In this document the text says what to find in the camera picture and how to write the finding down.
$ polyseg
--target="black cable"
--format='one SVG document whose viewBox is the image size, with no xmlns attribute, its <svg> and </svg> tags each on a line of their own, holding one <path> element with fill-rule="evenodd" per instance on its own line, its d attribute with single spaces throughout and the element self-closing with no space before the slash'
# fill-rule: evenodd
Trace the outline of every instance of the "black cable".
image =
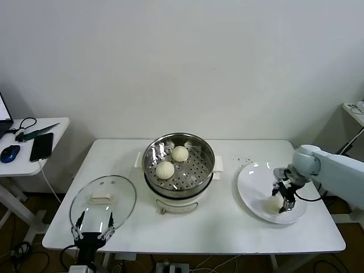
<svg viewBox="0 0 364 273">
<path fill-rule="evenodd" d="M 34 120 L 34 123 L 31 124 L 31 125 L 29 125 L 29 126 L 27 126 L 27 127 L 22 127 L 23 122 L 26 121 L 27 119 L 33 119 Z M 27 117 L 27 118 L 25 118 L 25 119 L 22 120 L 22 122 L 19 125 L 19 129 L 24 129 L 25 130 L 25 129 L 28 129 L 29 127 L 34 126 L 35 124 L 36 124 L 36 119 L 35 118 L 33 118 L 33 117 Z"/>
<path fill-rule="evenodd" d="M 338 258 L 338 256 L 336 256 L 335 254 L 331 253 L 331 256 L 334 257 L 342 266 L 343 268 L 345 268 L 347 273 L 350 273 L 349 269 L 344 265 L 344 263 Z"/>
<path fill-rule="evenodd" d="M 75 247 L 76 245 L 69 245 L 69 246 L 66 246 L 64 249 L 62 249 L 61 253 L 59 254 L 59 261 L 61 263 L 61 265 L 63 266 L 63 268 L 68 272 L 69 270 L 69 267 L 67 267 L 64 262 L 63 262 L 63 254 L 64 252 L 67 250 L 67 249 L 70 249 L 72 247 Z"/>
<path fill-rule="evenodd" d="M 301 200 L 303 200 L 303 201 L 306 201 L 306 202 L 316 202 L 316 201 L 320 201 L 320 200 L 321 200 L 324 196 L 326 196 L 327 194 L 328 194 L 328 191 L 324 192 L 324 194 L 323 194 L 323 195 L 321 195 L 319 198 L 310 200 L 310 199 L 306 199 L 306 198 L 303 198 L 303 197 L 299 196 L 299 195 L 295 192 L 295 195 L 296 195 L 299 199 L 301 199 Z"/>
<path fill-rule="evenodd" d="M 26 259 L 28 259 L 30 256 L 34 254 L 44 254 L 47 256 L 47 264 L 44 266 L 44 268 L 40 271 L 40 273 L 43 273 L 49 266 L 50 257 L 48 253 L 44 251 L 36 251 L 32 253 L 32 246 L 28 242 L 22 242 L 14 247 L 14 253 L 10 258 L 10 261 L 13 264 L 13 269 L 16 273 L 20 273 L 19 268 L 22 262 L 24 262 Z"/>
<path fill-rule="evenodd" d="M 337 201 L 337 199 L 335 199 L 335 200 L 333 200 L 332 202 L 330 202 L 330 203 L 327 203 L 326 204 L 326 207 L 328 208 L 328 207 L 330 207 L 331 205 L 333 205 L 335 202 Z"/>
<path fill-rule="evenodd" d="M 13 250 L 13 242 L 14 242 L 14 236 L 15 236 L 15 228 L 16 228 L 16 219 L 15 219 L 15 214 L 13 213 L 13 234 L 11 235 L 10 252 Z"/>
<path fill-rule="evenodd" d="M 150 254 L 150 259 L 152 260 L 152 271 L 151 271 L 151 273 L 154 273 L 155 272 L 155 260 L 154 260 L 152 254 Z"/>
<path fill-rule="evenodd" d="M 339 268 L 337 268 L 337 267 L 336 267 L 333 263 L 330 263 L 330 262 L 328 262 L 327 260 L 318 260 L 318 261 L 316 261 L 316 262 L 313 264 L 313 273 L 316 273 L 316 267 L 317 267 L 317 265 L 318 265 L 318 264 L 320 264 L 320 263 L 326 263 L 326 264 L 329 264 L 329 265 L 331 265 L 333 268 L 335 268 L 337 272 L 342 273 L 342 272 L 340 271 L 340 269 L 339 269 Z"/>
<path fill-rule="evenodd" d="M 48 253 L 46 253 L 45 251 L 36 251 L 36 252 L 33 252 L 33 253 L 30 253 L 29 255 L 28 255 L 28 257 L 30 257 L 31 255 L 34 255 L 34 254 L 44 254 L 46 257 L 47 257 L 47 264 L 44 266 L 44 268 L 39 272 L 39 273 L 43 273 L 46 269 L 47 269 L 47 267 L 49 266 L 49 262 L 50 262 L 50 260 L 51 260 L 51 258 L 49 257 L 49 254 Z M 19 271 L 19 266 L 18 267 L 15 267 L 15 265 L 14 265 L 14 271 L 16 272 L 16 273 L 20 273 L 20 271 Z"/>
<path fill-rule="evenodd" d="M 22 125 L 23 125 L 23 122 L 24 121 L 26 121 L 27 119 L 32 119 L 32 120 L 34 120 L 34 123 L 33 124 L 30 124 L 29 126 L 27 126 L 27 127 L 22 127 Z M 19 128 L 14 128 L 14 129 L 9 129 L 9 130 L 7 130 L 6 131 L 6 133 L 13 133 L 14 135 L 19 131 L 19 130 L 21 130 L 21 129 L 23 129 L 23 130 L 25 130 L 25 129 L 28 129 L 28 128 L 30 128 L 30 127 L 32 127 L 32 126 L 34 126 L 35 124 L 36 124 L 36 119 L 35 118 L 33 118 L 33 117 L 27 117 L 27 118 L 25 118 L 25 119 L 23 119 L 22 121 L 21 121 L 21 123 L 20 123 L 20 125 L 19 125 Z"/>
</svg>

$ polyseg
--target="electric steamer pot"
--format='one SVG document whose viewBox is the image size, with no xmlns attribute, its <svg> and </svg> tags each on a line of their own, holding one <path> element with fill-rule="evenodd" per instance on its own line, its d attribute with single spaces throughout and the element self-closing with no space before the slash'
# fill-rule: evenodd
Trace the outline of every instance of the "electric steamer pot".
<svg viewBox="0 0 364 273">
<path fill-rule="evenodd" d="M 177 146 L 187 148 L 189 156 L 186 161 L 172 159 L 172 151 Z M 167 180 L 156 175 L 156 168 L 163 161 L 171 162 L 175 168 L 175 173 Z M 208 187 L 215 156 L 202 138 L 173 133 L 153 141 L 144 152 L 142 164 L 146 182 L 156 194 L 172 200 L 184 200 L 199 195 Z"/>
</svg>

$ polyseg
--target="computer mouse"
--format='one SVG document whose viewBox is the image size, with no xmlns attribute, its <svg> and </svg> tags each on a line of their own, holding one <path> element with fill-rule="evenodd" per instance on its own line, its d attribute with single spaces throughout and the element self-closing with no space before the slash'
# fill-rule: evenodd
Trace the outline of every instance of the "computer mouse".
<svg viewBox="0 0 364 273">
<path fill-rule="evenodd" d="M 0 161 L 2 163 L 12 162 L 16 158 L 16 155 L 19 151 L 19 145 L 10 145 L 9 147 L 6 147 L 0 154 Z"/>
</svg>

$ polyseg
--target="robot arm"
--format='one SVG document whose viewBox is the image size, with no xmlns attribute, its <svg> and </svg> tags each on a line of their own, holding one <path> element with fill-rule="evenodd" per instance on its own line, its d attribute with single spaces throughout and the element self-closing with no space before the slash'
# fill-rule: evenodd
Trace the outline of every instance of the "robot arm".
<svg viewBox="0 0 364 273">
<path fill-rule="evenodd" d="M 302 145 L 293 153 L 292 164 L 274 169 L 274 176 L 277 183 L 272 195 L 280 192 L 284 198 L 280 212 L 291 210 L 295 205 L 296 190 L 312 180 L 364 209 L 364 163 L 355 159 L 333 155 L 316 146 Z"/>
</svg>

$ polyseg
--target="cable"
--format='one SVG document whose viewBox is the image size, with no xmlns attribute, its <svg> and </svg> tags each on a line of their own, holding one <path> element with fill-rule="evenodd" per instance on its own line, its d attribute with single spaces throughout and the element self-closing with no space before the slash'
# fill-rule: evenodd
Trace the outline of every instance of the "cable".
<svg viewBox="0 0 364 273">
<path fill-rule="evenodd" d="M 34 120 L 34 123 L 33 124 L 30 124 L 29 126 L 27 126 L 27 127 L 22 127 L 22 125 L 23 125 L 23 122 L 24 121 L 26 121 L 27 119 L 32 119 L 32 120 Z M 32 127 L 32 126 L 34 126 L 35 124 L 36 124 L 36 119 L 35 118 L 33 118 L 33 117 L 27 117 L 27 118 L 25 118 L 25 119 L 23 119 L 22 121 L 21 121 L 21 123 L 20 123 L 20 125 L 19 125 L 19 127 L 16 129 L 16 128 L 14 128 L 14 129 L 9 129 L 9 130 L 7 130 L 6 131 L 6 133 L 13 133 L 14 135 L 19 131 L 19 130 L 25 130 L 25 129 L 28 129 L 28 128 L 30 128 L 30 127 Z"/>
<path fill-rule="evenodd" d="M 196 265 L 195 269 L 197 269 L 200 265 L 202 265 L 203 263 L 205 263 L 208 259 L 210 259 L 212 257 L 212 255 L 208 256 L 206 259 L 204 259 L 201 263 L 199 263 L 198 265 Z"/>
<path fill-rule="evenodd" d="M 144 267 L 144 265 L 140 261 L 138 261 L 138 260 L 126 260 L 126 261 L 124 261 L 124 263 L 131 263 L 131 262 L 139 263 L 143 267 L 143 272 L 146 272 L 146 268 Z"/>
<path fill-rule="evenodd" d="M 10 242 L 10 252 L 13 249 L 13 242 L 14 242 L 14 236 L 15 236 L 15 229 L 16 229 L 16 219 L 15 214 L 13 214 L 13 234 L 11 235 L 11 242 Z"/>
<path fill-rule="evenodd" d="M 48 182 L 48 179 L 46 178 L 46 175 L 44 174 L 44 171 L 43 171 L 43 167 L 42 167 L 42 164 L 40 163 L 41 159 L 38 160 L 38 163 L 39 163 L 39 167 L 40 167 L 40 170 L 42 172 L 42 175 L 43 175 L 43 178 L 45 179 L 45 182 L 47 182 L 49 188 L 51 189 L 51 191 L 53 192 L 53 194 L 55 195 L 55 197 L 57 198 L 59 204 L 61 204 L 61 200 L 59 200 L 57 194 L 55 193 L 55 191 L 53 190 L 52 186 L 50 185 L 50 183 Z"/>
<path fill-rule="evenodd" d="M 318 260 L 318 261 L 316 261 L 316 262 L 313 264 L 313 273 L 316 273 L 316 267 L 317 267 L 317 265 L 318 265 L 318 264 L 320 264 L 320 263 L 326 263 L 326 264 L 329 264 L 329 265 L 331 265 L 333 268 L 335 268 L 337 272 L 342 273 L 342 272 L 340 271 L 340 269 L 339 269 L 339 268 L 337 268 L 337 267 L 336 267 L 333 263 L 330 263 L 330 262 L 328 262 L 327 260 Z"/>
<path fill-rule="evenodd" d="M 9 251 L 7 251 L 7 252 L 5 252 L 2 256 L 0 256 L 0 259 L 1 258 L 3 258 L 3 257 L 5 257 L 7 254 L 9 254 L 10 253 L 10 250 Z"/>
<path fill-rule="evenodd" d="M 364 113 L 361 112 L 361 110 L 356 105 L 351 106 L 350 111 L 353 112 L 355 115 L 364 115 Z"/>
<path fill-rule="evenodd" d="M 212 269 L 212 271 L 210 271 L 209 273 L 215 271 L 217 269 L 217 267 L 220 267 L 220 266 L 223 266 L 225 263 L 228 263 L 229 261 L 233 260 L 233 259 L 236 259 L 237 257 L 239 257 L 241 255 L 237 255 L 237 256 L 234 256 L 232 257 L 231 259 L 227 260 L 226 262 L 223 262 L 223 263 L 220 263 L 219 265 L 215 266 L 214 269 Z"/>
<path fill-rule="evenodd" d="M 150 254 L 150 259 L 152 260 L 152 271 L 151 271 L 151 273 L 154 273 L 155 272 L 155 260 L 154 260 L 152 254 Z"/>
<path fill-rule="evenodd" d="M 303 200 L 303 201 L 306 201 L 306 202 L 316 202 L 316 201 L 320 201 L 323 197 L 325 197 L 326 195 L 328 194 L 328 191 L 326 191 L 326 192 L 324 192 L 324 194 L 323 195 L 321 195 L 319 198 L 317 198 L 317 199 L 306 199 L 306 198 L 303 198 L 303 197 L 301 197 L 301 196 L 299 196 L 298 194 L 297 194 L 297 192 L 295 192 L 295 196 L 297 196 L 299 199 L 301 199 L 301 200 Z"/>
<path fill-rule="evenodd" d="M 48 253 L 44 251 L 36 251 L 32 253 L 31 251 L 32 247 L 28 242 L 21 242 L 20 244 L 14 247 L 13 255 L 11 256 L 10 261 L 13 264 L 13 269 L 15 272 L 20 273 L 19 268 L 21 263 L 34 254 L 44 254 L 47 257 L 47 264 L 40 271 L 40 273 L 43 273 L 47 269 L 49 262 L 51 260 Z"/>
<path fill-rule="evenodd" d="M 344 265 L 344 263 L 338 258 L 338 256 L 336 256 L 335 254 L 331 253 L 331 256 L 334 257 L 342 266 L 343 268 L 345 268 L 347 273 L 350 273 L 349 269 Z"/>
<path fill-rule="evenodd" d="M 111 273 L 114 273 L 114 270 L 118 268 L 119 269 L 119 272 L 118 273 L 121 273 L 121 265 L 120 264 L 116 264 L 115 266 L 113 266 L 113 269 L 111 269 Z"/>
<path fill-rule="evenodd" d="M 219 273 L 219 272 L 217 272 L 216 270 L 211 269 L 211 268 L 207 268 L 207 267 L 202 267 L 202 268 L 193 269 L 193 270 L 190 270 L 189 272 L 195 272 L 195 271 L 198 271 L 198 270 L 210 270 L 210 272 Z"/>
<path fill-rule="evenodd" d="M 61 253 L 59 254 L 59 261 L 62 265 L 62 267 L 68 272 L 69 268 L 64 264 L 63 262 L 63 254 L 64 252 L 67 250 L 67 249 L 70 249 L 72 247 L 75 247 L 76 245 L 69 245 L 69 246 L 66 246 L 64 249 L 62 249 Z"/>
<path fill-rule="evenodd" d="M 238 271 L 238 259 L 235 259 L 235 270 L 234 273 L 237 273 Z"/>
<path fill-rule="evenodd" d="M 342 155 L 344 152 L 346 152 L 346 149 L 353 144 L 353 142 L 364 132 L 364 127 L 360 129 L 359 133 L 345 146 L 344 149 L 341 150 L 339 155 Z"/>
</svg>

